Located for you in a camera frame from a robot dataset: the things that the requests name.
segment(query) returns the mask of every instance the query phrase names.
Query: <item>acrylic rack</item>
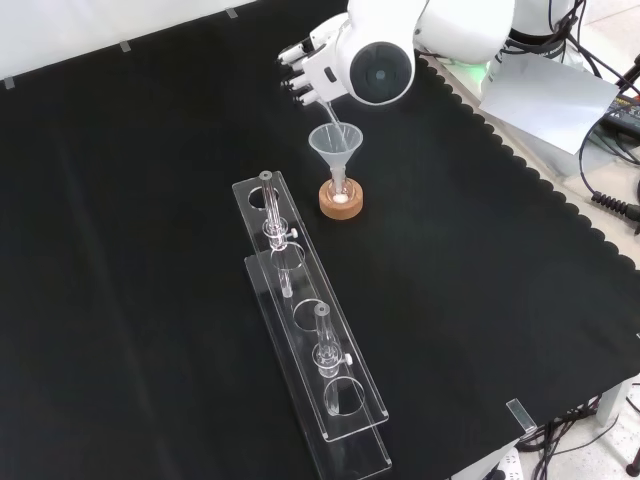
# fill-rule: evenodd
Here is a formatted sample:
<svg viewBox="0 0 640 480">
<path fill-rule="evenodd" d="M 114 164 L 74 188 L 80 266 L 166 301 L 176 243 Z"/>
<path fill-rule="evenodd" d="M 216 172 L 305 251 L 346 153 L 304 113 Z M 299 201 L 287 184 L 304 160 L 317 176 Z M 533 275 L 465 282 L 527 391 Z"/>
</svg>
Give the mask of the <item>acrylic rack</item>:
<svg viewBox="0 0 640 480">
<path fill-rule="evenodd" d="M 391 468 L 389 418 L 280 172 L 233 185 L 255 255 L 245 265 L 323 480 Z"/>
</svg>

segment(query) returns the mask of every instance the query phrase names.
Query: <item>white wall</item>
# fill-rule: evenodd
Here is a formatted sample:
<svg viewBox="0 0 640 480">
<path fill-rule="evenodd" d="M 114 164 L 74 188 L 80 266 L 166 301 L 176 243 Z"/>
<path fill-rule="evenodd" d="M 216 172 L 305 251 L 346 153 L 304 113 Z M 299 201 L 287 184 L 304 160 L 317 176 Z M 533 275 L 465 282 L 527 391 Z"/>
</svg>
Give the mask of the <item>white wall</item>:
<svg viewBox="0 0 640 480">
<path fill-rule="evenodd" d="M 0 79 L 252 0 L 0 0 Z"/>
</svg>

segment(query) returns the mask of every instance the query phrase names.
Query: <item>table leg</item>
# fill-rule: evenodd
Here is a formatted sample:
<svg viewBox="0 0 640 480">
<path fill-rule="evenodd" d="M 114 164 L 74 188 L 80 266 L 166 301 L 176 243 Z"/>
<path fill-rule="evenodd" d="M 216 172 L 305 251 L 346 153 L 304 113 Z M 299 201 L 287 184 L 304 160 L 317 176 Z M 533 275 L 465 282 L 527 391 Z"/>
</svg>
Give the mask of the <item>table leg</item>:
<svg viewBox="0 0 640 480">
<path fill-rule="evenodd" d="M 495 467 L 507 453 L 509 453 L 509 450 L 518 443 L 518 440 L 519 439 L 514 440 L 508 445 L 502 447 L 500 450 L 496 450 L 484 457 L 482 460 L 477 461 L 473 465 L 469 465 L 467 468 L 451 477 L 451 480 L 482 480 L 489 474 L 491 469 Z"/>
<path fill-rule="evenodd" d="M 598 413 L 596 414 L 596 419 L 601 426 L 610 425 L 618 416 L 629 394 L 631 382 L 632 379 L 625 380 L 602 394 L 600 405 L 598 405 Z"/>
</svg>

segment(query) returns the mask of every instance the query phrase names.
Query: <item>metal bracket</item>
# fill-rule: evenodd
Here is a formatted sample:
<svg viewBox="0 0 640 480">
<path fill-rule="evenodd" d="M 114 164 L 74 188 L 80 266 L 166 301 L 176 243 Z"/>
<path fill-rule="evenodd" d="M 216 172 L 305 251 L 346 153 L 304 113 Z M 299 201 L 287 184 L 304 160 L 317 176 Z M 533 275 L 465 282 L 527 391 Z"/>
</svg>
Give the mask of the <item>metal bracket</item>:
<svg viewBox="0 0 640 480">
<path fill-rule="evenodd" d="M 524 430 L 525 434 L 529 434 L 533 432 L 536 428 L 538 428 L 538 426 L 536 425 L 536 422 L 534 422 L 531 416 L 529 416 L 527 411 L 524 409 L 524 407 L 520 403 L 520 400 L 518 400 L 517 398 L 514 398 L 513 400 L 508 401 L 507 408 L 509 409 L 511 414 L 515 417 L 515 419 L 518 421 L 518 423 Z"/>
</svg>

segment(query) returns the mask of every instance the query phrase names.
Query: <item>power strip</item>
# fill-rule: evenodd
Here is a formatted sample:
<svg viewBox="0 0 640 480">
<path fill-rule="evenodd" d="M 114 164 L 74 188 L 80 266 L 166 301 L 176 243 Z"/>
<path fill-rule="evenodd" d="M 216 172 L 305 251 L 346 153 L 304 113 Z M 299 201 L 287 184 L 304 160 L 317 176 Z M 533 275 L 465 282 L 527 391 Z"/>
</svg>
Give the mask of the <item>power strip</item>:
<svg viewBox="0 0 640 480">
<path fill-rule="evenodd" d="M 505 480 L 524 480 L 522 465 L 520 465 L 520 455 L 518 455 L 518 450 L 515 447 L 509 450 L 509 453 L 500 460 L 498 470 L 504 472 Z"/>
</svg>

